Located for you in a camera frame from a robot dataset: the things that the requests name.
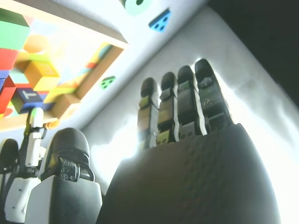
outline blue triangle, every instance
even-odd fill
[[[157,32],[164,32],[171,16],[169,9],[162,12],[157,18],[149,23],[149,28]]]

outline hole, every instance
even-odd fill
[[[143,0],[137,0],[136,1],[136,4],[139,6],[139,5],[141,5],[143,3]]]

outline dark floor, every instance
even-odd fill
[[[210,0],[215,10],[299,107],[296,0]]]

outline wooden frame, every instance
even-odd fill
[[[54,24],[74,27],[80,32],[99,37],[103,41],[112,44],[113,47],[107,55],[100,60],[88,77],[76,90],[77,97],[82,100],[86,94],[98,84],[101,76],[111,66],[114,60],[128,46],[123,36],[111,28],[97,23],[83,15],[80,15],[66,7],[48,0],[1,0],[0,8],[10,10],[22,15],[34,16]],[[0,119],[0,132],[25,128],[27,113],[17,117]],[[56,121],[52,111],[44,112],[44,123]]]

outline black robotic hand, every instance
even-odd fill
[[[207,60],[143,82],[139,153],[123,161],[98,224],[278,224],[268,174],[246,131],[233,124]]]

